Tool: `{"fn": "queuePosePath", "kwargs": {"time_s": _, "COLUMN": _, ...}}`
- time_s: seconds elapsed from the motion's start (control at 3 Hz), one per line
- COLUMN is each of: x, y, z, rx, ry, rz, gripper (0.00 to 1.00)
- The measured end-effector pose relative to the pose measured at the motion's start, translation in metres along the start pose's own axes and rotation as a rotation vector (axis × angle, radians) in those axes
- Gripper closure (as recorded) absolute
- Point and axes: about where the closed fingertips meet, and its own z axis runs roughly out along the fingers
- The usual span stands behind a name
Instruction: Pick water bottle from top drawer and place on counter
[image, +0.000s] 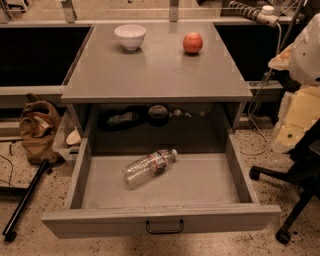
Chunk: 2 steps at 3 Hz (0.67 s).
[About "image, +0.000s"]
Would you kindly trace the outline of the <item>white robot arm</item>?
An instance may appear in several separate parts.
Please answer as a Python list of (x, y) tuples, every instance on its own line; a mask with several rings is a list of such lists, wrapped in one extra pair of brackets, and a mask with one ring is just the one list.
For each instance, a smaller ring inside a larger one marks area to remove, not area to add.
[(273, 151), (287, 153), (320, 118), (320, 14), (268, 66), (287, 70), (300, 84), (296, 92), (286, 92), (282, 98), (271, 144)]

